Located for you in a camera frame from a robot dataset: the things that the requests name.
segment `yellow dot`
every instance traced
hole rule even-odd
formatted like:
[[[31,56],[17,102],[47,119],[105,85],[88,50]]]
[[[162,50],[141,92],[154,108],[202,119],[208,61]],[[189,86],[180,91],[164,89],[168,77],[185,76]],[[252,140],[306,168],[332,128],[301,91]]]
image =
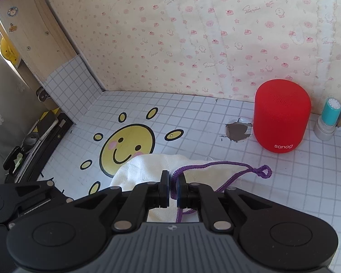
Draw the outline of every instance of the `yellow dot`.
[[[91,159],[86,160],[86,161],[82,162],[82,164],[80,166],[80,169],[81,170],[85,170],[85,169],[89,168],[91,166],[91,164],[92,164],[92,160]]]
[[[182,129],[175,129],[167,133],[164,139],[171,142],[173,140],[179,139],[183,134],[184,131]]]
[[[120,115],[119,115],[119,122],[120,123],[123,123],[125,120],[126,120],[126,113],[125,112],[122,112]]]
[[[99,181],[93,183],[90,190],[88,191],[88,195],[91,195],[93,193],[96,193],[101,187],[101,183]]]
[[[158,113],[158,108],[155,107],[155,108],[152,108],[147,114],[146,114],[146,119],[147,120],[150,120],[151,118],[153,118],[156,113]]]
[[[100,140],[102,140],[104,138],[104,135],[101,133],[97,133],[93,136],[93,140],[95,140],[96,142],[99,142]]]

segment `gray patch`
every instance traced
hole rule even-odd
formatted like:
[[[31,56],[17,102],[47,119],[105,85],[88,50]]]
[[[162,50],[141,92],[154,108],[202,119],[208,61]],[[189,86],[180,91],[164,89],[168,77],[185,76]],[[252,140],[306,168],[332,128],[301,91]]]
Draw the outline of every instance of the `gray patch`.
[[[234,142],[240,142],[251,136],[251,133],[248,134],[246,132],[251,129],[252,126],[251,123],[240,122],[239,118],[237,122],[226,124],[226,136]]]

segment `yellow toy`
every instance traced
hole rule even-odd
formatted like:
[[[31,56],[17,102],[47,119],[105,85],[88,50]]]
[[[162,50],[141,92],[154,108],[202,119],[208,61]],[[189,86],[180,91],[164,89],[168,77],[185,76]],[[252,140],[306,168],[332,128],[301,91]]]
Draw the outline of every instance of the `yellow toy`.
[[[11,42],[8,43],[4,38],[2,38],[0,42],[0,51],[6,60],[10,61],[14,66],[17,64],[19,54]]]

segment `sticker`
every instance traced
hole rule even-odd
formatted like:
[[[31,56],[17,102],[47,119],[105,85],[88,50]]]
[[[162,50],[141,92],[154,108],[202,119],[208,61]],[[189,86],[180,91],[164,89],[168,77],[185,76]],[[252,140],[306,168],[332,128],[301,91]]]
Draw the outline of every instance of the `sticker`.
[[[122,112],[120,115],[119,115],[119,122],[120,123],[123,123],[125,120],[126,120],[126,113],[125,112]]]
[[[80,169],[85,170],[85,169],[89,168],[91,165],[92,165],[92,160],[88,159],[81,164]]]
[[[100,140],[102,140],[104,138],[104,135],[101,134],[101,133],[96,133],[94,136],[93,136],[93,140],[96,141],[96,142],[99,142]]]
[[[152,108],[148,114],[146,114],[146,119],[150,120],[151,118],[154,118],[154,116],[158,113],[158,108]]]
[[[15,32],[18,29],[17,26],[13,25],[12,23],[10,23],[10,27],[9,27],[9,32]]]
[[[175,129],[167,133],[164,139],[168,142],[171,142],[173,140],[179,139],[183,134],[184,131],[182,129]]]
[[[88,191],[88,195],[96,193],[101,187],[101,183],[99,181],[93,183],[90,190]]]
[[[8,16],[9,17],[14,17],[18,13],[18,8],[17,7],[11,7],[8,10]]]
[[[133,157],[151,154],[155,147],[155,135],[144,124],[130,124],[114,132],[100,153],[100,168],[113,178],[116,171]]]

